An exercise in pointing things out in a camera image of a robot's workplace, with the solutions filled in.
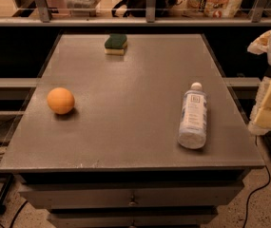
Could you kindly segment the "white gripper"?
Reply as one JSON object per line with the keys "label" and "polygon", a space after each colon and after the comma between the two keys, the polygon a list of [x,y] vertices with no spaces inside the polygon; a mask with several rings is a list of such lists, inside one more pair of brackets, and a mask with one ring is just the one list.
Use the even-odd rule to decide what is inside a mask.
{"label": "white gripper", "polygon": [[[255,39],[247,48],[247,51],[261,55],[268,50],[268,42],[271,30],[263,33]],[[253,135],[264,135],[271,129],[271,78],[264,77],[259,85],[255,105],[250,114],[248,130]]]}

